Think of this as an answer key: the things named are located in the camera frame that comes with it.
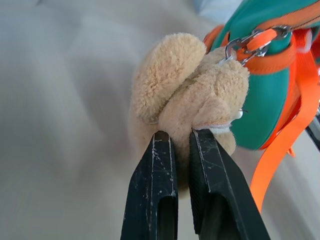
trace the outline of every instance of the orange trim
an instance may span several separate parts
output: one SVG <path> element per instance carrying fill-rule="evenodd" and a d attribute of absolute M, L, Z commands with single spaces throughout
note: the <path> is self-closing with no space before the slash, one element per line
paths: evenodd
<path fill-rule="evenodd" d="M 273 29 L 268 29 L 261 32 L 259 35 L 255 36 L 248 44 L 246 48 L 253 52 L 261 47 L 266 46 L 269 44 L 274 38 L 277 37 L 277 32 Z"/>
<path fill-rule="evenodd" d="M 266 30 L 274 26 L 287 25 L 293 29 L 302 29 L 320 20 L 320 0 L 304 7 L 298 11 L 288 13 L 284 16 L 273 18 L 260 24 L 257 29 Z"/>
<path fill-rule="evenodd" d="M 291 38 L 291 44 L 292 47 L 296 48 L 296 38 L 294 35 Z M 289 85 L 288 85 L 288 92 L 287 92 L 287 98 L 285 100 L 282 113 L 279 117 L 278 123 L 273 130 L 271 136 L 269 139 L 263 144 L 263 146 L 260 149 L 265 149 L 268 147 L 272 141 L 275 139 L 279 131 L 288 124 L 288 120 L 291 121 L 292 118 L 298 113 L 298 110 L 300 108 L 299 98 L 300 98 L 300 91 L 298 88 L 298 85 L 296 83 L 296 74 L 297 74 L 297 63 L 294 58 L 294 61 L 290 65 L 289 69 Z"/>
<path fill-rule="evenodd" d="M 229 37 L 230 37 L 230 32 L 227 32 L 226 35 L 224 36 L 220 47 L 225 47 L 227 46 L 228 42 L 229 42 Z"/>
<path fill-rule="evenodd" d="M 296 34 L 295 37 L 303 38 L 304 36 Z M 319 107 L 319 77 L 313 55 L 309 51 L 297 53 L 296 56 L 296 82 L 301 92 L 301 109 L 265 150 L 253 174 L 250 190 L 260 212 L 269 183 L 281 160 L 315 117 Z"/>
<path fill-rule="evenodd" d="M 206 46 L 207 53 L 210 52 L 212 44 L 214 43 L 214 41 L 216 40 L 217 36 L 220 34 L 223 28 L 224 28 L 224 25 L 218 25 L 204 37 L 203 42 Z"/>
<path fill-rule="evenodd" d="M 249 56 L 248 54 L 244 54 L 243 50 L 237 51 L 237 59 L 240 61 Z M 254 75 L 273 74 L 289 68 L 294 62 L 295 57 L 296 50 L 291 43 L 288 48 L 281 53 L 264 57 L 254 57 L 250 59 L 245 66 L 249 69 L 250 73 Z"/>

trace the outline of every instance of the metal carabiner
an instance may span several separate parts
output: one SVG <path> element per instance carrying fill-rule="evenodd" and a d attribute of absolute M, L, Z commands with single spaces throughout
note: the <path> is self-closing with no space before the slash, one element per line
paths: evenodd
<path fill-rule="evenodd" d="M 256 37 L 257 35 L 259 35 L 260 33 L 262 33 L 263 31 L 260 29 L 255 29 L 249 36 L 245 36 L 243 38 L 236 38 L 232 41 L 230 41 L 227 46 L 225 47 L 225 59 L 228 60 L 232 57 L 231 55 L 231 51 L 234 48 L 244 48 L 247 46 L 247 44 L 250 42 L 250 40 L 254 37 Z M 251 56 L 243 59 L 240 61 L 240 63 L 242 65 L 245 65 L 246 62 L 248 62 L 250 59 L 252 59 L 253 57 L 263 57 L 267 51 L 268 51 L 268 44 L 266 44 L 265 46 L 262 46 L 261 48 L 255 50 L 255 51 L 248 51 L 245 50 L 244 52 L 246 54 L 251 54 Z"/>
<path fill-rule="evenodd" d="M 277 32 L 277 37 L 274 40 L 284 39 L 291 31 L 291 28 L 286 25 L 274 26 L 272 29 L 274 29 Z M 269 44 L 271 43 L 271 41 L 267 42 L 265 45 L 261 46 L 260 48 L 254 51 L 249 51 L 248 49 L 246 49 L 247 44 L 262 32 L 263 30 L 261 29 L 255 29 L 249 36 L 245 36 L 243 38 L 236 38 L 230 41 L 225 47 L 225 59 L 223 59 L 223 61 L 232 58 L 231 52 L 232 49 L 235 48 L 244 49 L 244 53 L 250 55 L 249 57 L 239 61 L 242 65 L 245 65 L 253 57 L 264 57 L 268 51 Z"/>

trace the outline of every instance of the plush toy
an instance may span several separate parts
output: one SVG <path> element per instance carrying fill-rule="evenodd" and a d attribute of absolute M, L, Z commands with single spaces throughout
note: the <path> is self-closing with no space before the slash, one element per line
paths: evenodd
<path fill-rule="evenodd" d="M 138 157 L 155 132 L 168 133 L 179 191 L 188 189 L 192 129 L 210 129 L 229 155 L 235 150 L 229 127 L 242 115 L 249 72 L 238 61 L 224 58 L 224 47 L 206 54 L 197 37 L 172 34 L 146 55 L 133 80 L 129 128 Z"/>

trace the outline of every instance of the teal bag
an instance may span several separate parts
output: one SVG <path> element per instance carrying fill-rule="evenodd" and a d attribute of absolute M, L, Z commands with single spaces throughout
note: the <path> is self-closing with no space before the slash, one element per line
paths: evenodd
<path fill-rule="evenodd" d="M 312 28 L 312 37 L 315 39 L 320 25 L 318 3 L 319 1 L 316 0 L 244 0 L 213 42 L 211 51 L 221 46 L 227 33 L 229 33 L 229 42 L 244 38 L 266 21 L 308 7 L 315 9 L 314 12 L 317 12 L 317 15 L 301 16 L 301 19 L 297 20 L 297 25 L 306 23 L 304 28 Z M 291 38 L 292 32 L 289 32 L 284 39 L 273 40 L 268 45 L 266 56 L 284 51 L 290 45 Z M 283 112 L 288 96 L 289 79 L 288 67 L 271 74 L 251 74 L 249 92 L 243 106 L 248 114 L 244 114 L 232 125 L 232 132 L 239 146 L 251 150 L 261 149 L 270 138 Z"/>
<path fill-rule="evenodd" d="M 208 51 L 236 50 L 250 71 L 246 112 L 231 130 L 237 145 L 265 149 L 250 186 L 260 211 L 281 160 L 294 156 L 292 144 L 319 107 L 319 29 L 320 0 L 244 0 L 204 39 Z"/>

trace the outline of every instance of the fuzzy fur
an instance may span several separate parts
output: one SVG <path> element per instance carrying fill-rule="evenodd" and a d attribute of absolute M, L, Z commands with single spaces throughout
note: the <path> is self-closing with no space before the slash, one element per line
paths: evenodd
<path fill-rule="evenodd" d="M 147 54 L 133 80 L 129 124 L 138 157 L 155 132 L 167 132 L 177 156 L 180 190 L 188 188 L 192 129 L 230 123 L 248 91 L 245 67 L 235 60 L 219 63 L 225 57 L 223 47 L 205 54 L 204 43 L 193 35 L 166 36 Z M 215 138 L 228 154 L 234 152 L 231 132 Z"/>

